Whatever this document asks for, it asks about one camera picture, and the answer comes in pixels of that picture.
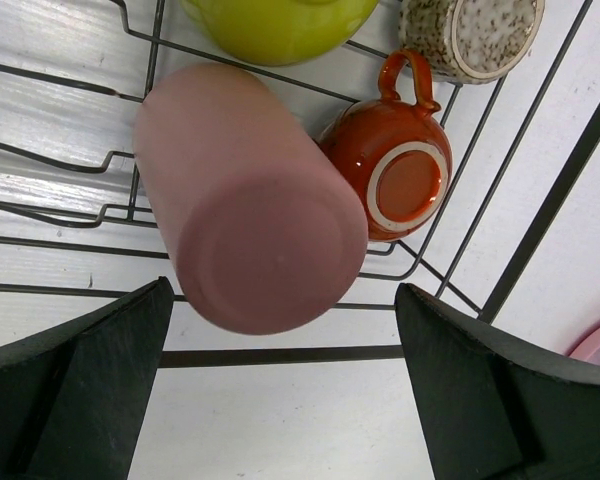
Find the pink tumbler cup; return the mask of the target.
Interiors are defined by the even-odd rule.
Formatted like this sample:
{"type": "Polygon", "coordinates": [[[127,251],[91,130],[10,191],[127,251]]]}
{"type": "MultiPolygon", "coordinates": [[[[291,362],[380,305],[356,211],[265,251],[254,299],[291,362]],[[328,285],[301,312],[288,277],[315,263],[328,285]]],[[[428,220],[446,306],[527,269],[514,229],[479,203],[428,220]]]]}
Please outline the pink tumbler cup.
{"type": "Polygon", "coordinates": [[[181,290],[210,323],[289,331],[353,284],[361,202],[255,76],[199,63],[164,77],[138,110],[133,151],[181,290]]]}

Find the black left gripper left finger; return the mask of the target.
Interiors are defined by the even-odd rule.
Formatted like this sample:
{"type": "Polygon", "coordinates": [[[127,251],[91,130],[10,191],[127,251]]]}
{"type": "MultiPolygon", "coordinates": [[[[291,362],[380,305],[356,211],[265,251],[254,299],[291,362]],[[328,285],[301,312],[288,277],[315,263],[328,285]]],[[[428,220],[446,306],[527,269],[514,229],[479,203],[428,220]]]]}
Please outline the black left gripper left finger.
{"type": "Polygon", "coordinates": [[[160,277],[0,347],[0,479],[125,479],[170,324],[160,277]]]}

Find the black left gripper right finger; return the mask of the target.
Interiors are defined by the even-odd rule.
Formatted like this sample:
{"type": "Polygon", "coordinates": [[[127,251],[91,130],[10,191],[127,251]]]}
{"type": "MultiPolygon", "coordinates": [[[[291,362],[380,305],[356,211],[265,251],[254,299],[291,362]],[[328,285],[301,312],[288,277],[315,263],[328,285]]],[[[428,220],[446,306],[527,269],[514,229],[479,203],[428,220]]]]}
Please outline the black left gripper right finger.
{"type": "Polygon", "coordinates": [[[395,295],[437,479],[600,479],[600,366],[469,317],[413,284],[395,295]]]}

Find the speckled ceramic cup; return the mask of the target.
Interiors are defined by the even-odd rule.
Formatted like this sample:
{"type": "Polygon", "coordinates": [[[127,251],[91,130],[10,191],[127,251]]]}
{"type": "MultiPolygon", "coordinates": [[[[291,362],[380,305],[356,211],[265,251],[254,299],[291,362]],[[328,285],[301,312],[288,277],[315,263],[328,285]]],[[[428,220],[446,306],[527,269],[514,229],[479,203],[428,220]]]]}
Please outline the speckled ceramic cup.
{"type": "Polygon", "coordinates": [[[403,1],[398,38],[435,75],[486,84],[508,74],[528,53],[544,11],[541,0],[403,1]]]}

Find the orange black mug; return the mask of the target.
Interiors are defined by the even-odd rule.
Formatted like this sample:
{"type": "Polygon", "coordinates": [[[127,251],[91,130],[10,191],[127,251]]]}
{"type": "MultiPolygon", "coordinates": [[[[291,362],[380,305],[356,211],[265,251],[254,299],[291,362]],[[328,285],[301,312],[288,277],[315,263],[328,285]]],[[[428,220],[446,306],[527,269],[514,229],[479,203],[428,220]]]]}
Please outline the orange black mug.
{"type": "Polygon", "coordinates": [[[379,97],[344,110],[318,145],[357,193],[371,241],[391,242],[419,229],[441,207],[450,186],[452,151],[433,115],[427,60],[400,49],[379,73],[379,97]]]}

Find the green bowl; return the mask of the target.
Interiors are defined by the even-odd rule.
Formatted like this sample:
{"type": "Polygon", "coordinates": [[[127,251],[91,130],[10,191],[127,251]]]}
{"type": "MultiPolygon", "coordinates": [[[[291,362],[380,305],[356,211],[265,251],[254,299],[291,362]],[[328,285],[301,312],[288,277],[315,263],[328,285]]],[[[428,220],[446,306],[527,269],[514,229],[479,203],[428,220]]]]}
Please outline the green bowl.
{"type": "Polygon", "coordinates": [[[182,1],[194,24],[227,54],[255,65],[287,66],[341,46],[375,1],[182,1]]]}

